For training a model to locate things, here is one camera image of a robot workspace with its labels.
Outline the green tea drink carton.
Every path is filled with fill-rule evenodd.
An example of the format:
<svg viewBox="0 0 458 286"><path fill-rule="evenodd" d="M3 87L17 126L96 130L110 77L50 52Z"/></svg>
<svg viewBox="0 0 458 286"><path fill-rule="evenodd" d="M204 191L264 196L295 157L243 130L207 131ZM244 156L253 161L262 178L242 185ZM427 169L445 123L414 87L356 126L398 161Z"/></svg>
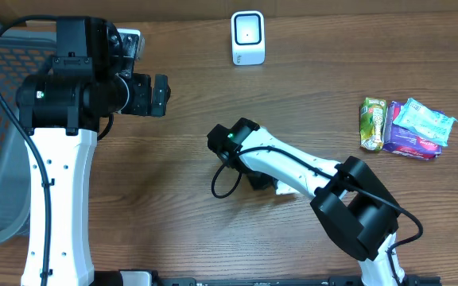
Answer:
<svg viewBox="0 0 458 286"><path fill-rule="evenodd" d="M386 100L365 98L359 110L360 146L378 152L382 149Z"/></svg>

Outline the purple snack box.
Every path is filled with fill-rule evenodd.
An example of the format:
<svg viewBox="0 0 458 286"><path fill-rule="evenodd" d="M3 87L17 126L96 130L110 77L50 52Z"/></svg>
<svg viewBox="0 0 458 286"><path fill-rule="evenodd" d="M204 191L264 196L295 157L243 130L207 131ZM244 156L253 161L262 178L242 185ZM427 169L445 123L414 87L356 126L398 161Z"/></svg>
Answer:
<svg viewBox="0 0 458 286"><path fill-rule="evenodd" d="M387 107L382 149L389 153L422 160L440 156L442 154L440 145L394 124L394 119L399 115L402 107L403 103L395 101L392 101Z"/></svg>

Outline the teal tissue packet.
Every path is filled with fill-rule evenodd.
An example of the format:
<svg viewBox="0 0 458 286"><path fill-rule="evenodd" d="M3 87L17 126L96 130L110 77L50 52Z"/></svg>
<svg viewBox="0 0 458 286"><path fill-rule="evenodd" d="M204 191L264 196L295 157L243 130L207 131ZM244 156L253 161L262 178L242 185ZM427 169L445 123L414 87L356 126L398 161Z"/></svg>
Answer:
<svg viewBox="0 0 458 286"><path fill-rule="evenodd" d="M454 117L430 110L416 99L408 98L393 123L425 140L447 147L452 126L456 121Z"/></svg>

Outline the white tube with gold cap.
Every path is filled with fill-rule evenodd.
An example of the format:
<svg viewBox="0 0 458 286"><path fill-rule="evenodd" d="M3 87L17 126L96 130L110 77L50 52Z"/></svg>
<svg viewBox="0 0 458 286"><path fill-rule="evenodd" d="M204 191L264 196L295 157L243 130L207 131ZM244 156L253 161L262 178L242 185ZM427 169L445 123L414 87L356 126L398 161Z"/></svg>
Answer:
<svg viewBox="0 0 458 286"><path fill-rule="evenodd" d="M296 195L298 191L280 180L274 181L274 189L276 195Z"/></svg>

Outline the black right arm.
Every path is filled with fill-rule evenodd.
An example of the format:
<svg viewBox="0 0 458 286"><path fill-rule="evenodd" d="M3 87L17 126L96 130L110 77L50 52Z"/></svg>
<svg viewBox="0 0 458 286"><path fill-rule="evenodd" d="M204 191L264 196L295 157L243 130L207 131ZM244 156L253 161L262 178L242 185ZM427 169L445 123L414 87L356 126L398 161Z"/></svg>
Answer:
<svg viewBox="0 0 458 286"><path fill-rule="evenodd" d="M363 284L404 283L394 252L399 205L365 162L309 155L246 118L216 125L207 138L223 166L247 175L253 188L274 185L307 197L328 237L359 262Z"/></svg>

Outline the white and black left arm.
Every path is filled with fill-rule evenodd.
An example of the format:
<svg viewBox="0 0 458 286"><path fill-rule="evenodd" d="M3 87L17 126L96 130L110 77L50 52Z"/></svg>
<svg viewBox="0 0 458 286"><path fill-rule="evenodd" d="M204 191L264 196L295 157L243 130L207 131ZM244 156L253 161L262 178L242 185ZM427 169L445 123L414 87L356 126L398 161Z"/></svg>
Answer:
<svg viewBox="0 0 458 286"><path fill-rule="evenodd" d="M91 164L102 118L161 117L165 75L134 71L144 48L136 29L96 17L60 17L56 51L17 91L29 136L29 248L24 285L151 285L149 270L98 271L88 238Z"/></svg>

